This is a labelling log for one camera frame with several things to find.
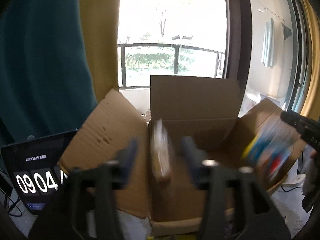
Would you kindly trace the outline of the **blue white snack bag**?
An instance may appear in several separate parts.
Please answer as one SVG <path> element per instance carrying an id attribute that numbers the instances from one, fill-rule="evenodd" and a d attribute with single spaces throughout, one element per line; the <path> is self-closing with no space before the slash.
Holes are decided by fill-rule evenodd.
<path id="1" fill-rule="evenodd" d="M 260 181 L 273 183 L 290 158 L 298 138 L 296 130 L 282 120 L 269 121 L 245 147 L 241 158 L 257 171 Z"/>

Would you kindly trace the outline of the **clear cracker pack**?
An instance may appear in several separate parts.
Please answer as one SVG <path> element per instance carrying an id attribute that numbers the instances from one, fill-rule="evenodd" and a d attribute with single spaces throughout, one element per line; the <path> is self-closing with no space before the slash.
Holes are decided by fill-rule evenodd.
<path id="1" fill-rule="evenodd" d="M 171 141 L 162 119 L 152 124 L 150 153 L 155 181 L 159 184 L 169 183 L 171 180 Z"/>

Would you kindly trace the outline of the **yellow curtain right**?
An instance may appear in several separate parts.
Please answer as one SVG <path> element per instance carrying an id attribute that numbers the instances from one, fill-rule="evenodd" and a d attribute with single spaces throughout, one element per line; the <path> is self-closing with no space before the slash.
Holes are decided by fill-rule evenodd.
<path id="1" fill-rule="evenodd" d="M 309 0 L 302 0 L 309 35 L 307 75 L 303 83 L 302 109 L 300 114 L 319 120 L 319 16 Z"/>

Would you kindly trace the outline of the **yellow curtain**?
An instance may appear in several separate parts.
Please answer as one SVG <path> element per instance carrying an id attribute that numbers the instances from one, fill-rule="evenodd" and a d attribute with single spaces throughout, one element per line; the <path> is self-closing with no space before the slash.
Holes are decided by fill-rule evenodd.
<path id="1" fill-rule="evenodd" d="M 302 0 L 309 35 L 307 75 L 303 83 L 302 109 L 300 114 L 319 120 L 319 16 L 309 0 Z"/>
<path id="2" fill-rule="evenodd" d="M 119 6 L 120 0 L 80 0 L 86 57 L 97 101 L 118 88 Z"/>

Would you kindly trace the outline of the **black tablet clock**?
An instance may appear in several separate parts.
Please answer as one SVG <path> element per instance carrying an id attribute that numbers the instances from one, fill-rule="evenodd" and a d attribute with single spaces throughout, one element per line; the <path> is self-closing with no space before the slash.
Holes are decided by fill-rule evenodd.
<path id="1" fill-rule="evenodd" d="M 22 203 L 39 215 L 50 197 L 67 179 L 58 161 L 77 129 L 1 147 L 7 174 Z"/>

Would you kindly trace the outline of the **brown cardboard box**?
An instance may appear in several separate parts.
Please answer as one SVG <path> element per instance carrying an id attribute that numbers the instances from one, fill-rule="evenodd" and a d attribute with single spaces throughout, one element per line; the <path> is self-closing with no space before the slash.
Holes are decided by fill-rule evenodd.
<path id="1" fill-rule="evenodd" d="M 279 171 L 260 182 L 274 193 L 304 148 L 297 131 L 280 118 L 281 108 L 261 100 L 240 116 L 235 80 L 193 76 L 151 77 L 151 120 L 111 89 L 79 128 L 59 160 L 63 171 L 95 168 L 116 156 L 132 139 L 138 149 L 129 184 L 116 192 L 118 209 L 148 218 L 154 236 L 196 231 L 206 194 L 193 179 L 195 161 L 217 161 L 228 168 L 249 166 L 247 146 L 263 132 L 289 142 Z"/>

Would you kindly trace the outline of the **teal curtain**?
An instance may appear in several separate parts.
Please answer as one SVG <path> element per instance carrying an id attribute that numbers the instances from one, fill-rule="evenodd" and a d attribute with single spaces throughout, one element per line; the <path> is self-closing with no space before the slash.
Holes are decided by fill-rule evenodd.
<path id="1" fill-rule="evenodd" d="M 10 0 L 1 13 L 1 144 L 77 129 L 96 105 L 79 0 Z"/>

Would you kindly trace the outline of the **yellow curtain left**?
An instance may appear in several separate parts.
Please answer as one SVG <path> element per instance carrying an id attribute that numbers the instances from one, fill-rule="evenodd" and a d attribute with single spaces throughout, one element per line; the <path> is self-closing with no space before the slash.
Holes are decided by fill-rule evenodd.
<path id="1" fill-rule="evenodd" d="M 80 0 L 86 57 L 97 101 L 118 88 L 119 6 L 120 0 Z"/>

